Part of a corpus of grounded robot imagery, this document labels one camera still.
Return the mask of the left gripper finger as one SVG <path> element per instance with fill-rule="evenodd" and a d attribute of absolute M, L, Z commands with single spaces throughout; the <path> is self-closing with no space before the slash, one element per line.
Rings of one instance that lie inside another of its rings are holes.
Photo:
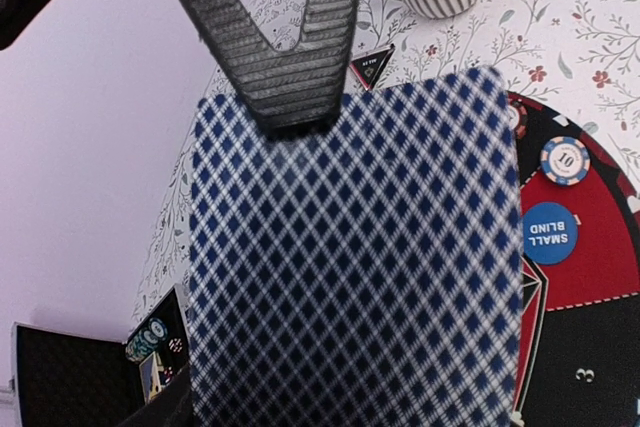
<path fill-rule="evenodd" d="M 190 366 L 183 367 L 169 385 L 149 404 L 118 427 L 192 427 L 193 404 Z"/>

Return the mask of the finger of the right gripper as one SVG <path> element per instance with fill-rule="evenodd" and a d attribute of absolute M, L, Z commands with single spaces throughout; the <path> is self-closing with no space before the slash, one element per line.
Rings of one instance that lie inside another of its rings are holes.
<path fill-rule="evenodd" d="M 241 0 L 179 0 L 262 132 L 325 124 L 340 112 L 359 0 L 306 0 L 297 43 L 275 49 Z"/>

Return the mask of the blue playing card deck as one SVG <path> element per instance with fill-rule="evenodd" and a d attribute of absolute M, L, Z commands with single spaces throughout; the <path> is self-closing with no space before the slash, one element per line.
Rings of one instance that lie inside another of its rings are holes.
<path fill-rule="evenodd" d="M 520 185 L 499 72 L 345 95 L 276 141 L 202 100 L 190 228 L 198 426 L 506 426 Z"/>

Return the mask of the blue white chip stack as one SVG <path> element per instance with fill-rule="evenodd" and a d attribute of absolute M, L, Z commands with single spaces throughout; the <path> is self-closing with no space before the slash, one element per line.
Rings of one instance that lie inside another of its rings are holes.
<path fill-rule="evenodd" d="M 540 166 L 546 177 L 561 186 L 574 186 L 587 176 L 591 159 L 577 138 L 556 136 L 540 152 Z"/>

